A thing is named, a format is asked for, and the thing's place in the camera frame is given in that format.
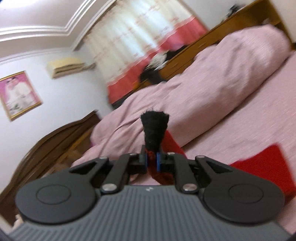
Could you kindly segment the red knit cardigan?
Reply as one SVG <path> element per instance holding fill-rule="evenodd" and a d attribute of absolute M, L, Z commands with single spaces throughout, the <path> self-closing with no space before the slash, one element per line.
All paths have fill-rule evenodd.
<path fill-rule="evenodd" d="M 173 185 L 173 175 L 157 170 L 157 154 L 160 151 L 185 155 L 168 132 L 169 115 L 162 111 L 146 111 L 140 116 L 144 128 L 145 151 L 148 154 L 148 174 L 161 185 Z M 285 204 L 295 198 L 295 182 L 277 144 L 270 145 L 259 154 L 230 165 L 276 184 L 285 196 Z"/>

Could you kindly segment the dark clothes pile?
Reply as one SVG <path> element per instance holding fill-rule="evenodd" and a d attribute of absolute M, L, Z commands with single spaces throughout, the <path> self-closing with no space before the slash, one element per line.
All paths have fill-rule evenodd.
<path fill-rule="evenodd" d="M 142 73 L 140 74 L 140 83 L 144 82 L 145 80 L 148 80 L 152 85 L 159 84 L 163 81 L 166 82 L 166 80 L 164 80 L 164 78 L 160 76 L 159 71 L 165 67 L 166 63 L 169 60 L 182 52 L 185 48 L 187 48 L 187 45 L 183 45 L 181 48 L 175 51 L 167 50 L 164 52 L 156 53 L 155 56 L 153 56 L 150 60 L 149 64 L 144 67 Z"/>

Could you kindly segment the dark wooden headboard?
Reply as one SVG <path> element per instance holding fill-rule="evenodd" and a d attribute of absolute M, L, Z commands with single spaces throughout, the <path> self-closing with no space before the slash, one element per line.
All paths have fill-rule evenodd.
<path fill-rule="evenodd" d="M 23 157 L 10 183 L 1 193 L 1 217 L 13 225 L 18 211 L 17 191 L 26 183 L 69 168 L 91 148 L 91 133 L 101 121 L 97 110 L 41 138 Z"/>

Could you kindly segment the pink floral bed sheet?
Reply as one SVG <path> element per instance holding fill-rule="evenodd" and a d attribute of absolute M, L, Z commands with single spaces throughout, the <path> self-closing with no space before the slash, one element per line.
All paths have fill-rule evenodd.
<path fill-rule="evenodd" d="M 295 182 L 295 53 L 238 108 L 183 150 L 189 159 L 205 155 L 227 165 L 277 144 Z M 295 232 L 295 198 L 277 217 Z"/>

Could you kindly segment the pink floral duvet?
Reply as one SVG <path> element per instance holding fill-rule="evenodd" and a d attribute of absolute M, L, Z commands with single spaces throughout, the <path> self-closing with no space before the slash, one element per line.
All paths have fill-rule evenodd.
<path fill-rule="evenodd" d="M 140 117 L 151 110 L 168 114 L 169 133 L 179 146 L 186 145 L 255 92 L 290 52 L 287 36 L 272 25 L 227 35 L 197 54 L 183 73 L 137 91 L 105 116 L 91 134 L 93 146 L 74 165 L 138 153 L 144 144 Z"/>

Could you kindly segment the gold framed portrait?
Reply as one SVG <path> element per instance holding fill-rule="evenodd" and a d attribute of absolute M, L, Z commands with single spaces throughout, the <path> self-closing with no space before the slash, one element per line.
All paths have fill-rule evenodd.
<path fill-rule="evenodd" d="M 26 71 L 1 78 L 1 104 L 10 121 L 41 106 L 42 103 Z"/>

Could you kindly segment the white and red curtain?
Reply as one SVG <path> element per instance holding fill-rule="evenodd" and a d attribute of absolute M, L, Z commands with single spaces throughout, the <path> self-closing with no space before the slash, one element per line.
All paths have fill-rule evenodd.
<path fill-rule="evenodd" d="M 156 53 L 180 49 L 207 31 L 180 1 L 116 1 L 83 43 L 113 104 L 133 90 Z"/>

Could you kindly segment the wooden dresser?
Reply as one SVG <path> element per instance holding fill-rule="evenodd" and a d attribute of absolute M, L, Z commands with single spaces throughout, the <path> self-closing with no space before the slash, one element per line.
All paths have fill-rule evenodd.
<path fill-rule="evenodd" d="M 270 1 L 254 1 L 169 60 L 165 67 L 159 71 L 159 75 L 162 79 L 169 80 L 189 67 L 199 52 L 210 45 L 219 43 L 228 34 L 244 28 L 267 24 L 277 27 L 289 36 L 285 24 L 273 4 Z"/>

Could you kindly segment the wall air conditioner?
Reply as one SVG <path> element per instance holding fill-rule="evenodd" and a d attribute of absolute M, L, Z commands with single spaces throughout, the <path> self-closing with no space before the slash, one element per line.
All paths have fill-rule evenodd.
<path fill-rule="evenodd" d="M 77 57 L 57 59 L 47 63 L 46 71 L 51 78 L 59 78 L 80 72 L 85 67 L 85 62 Z"/>

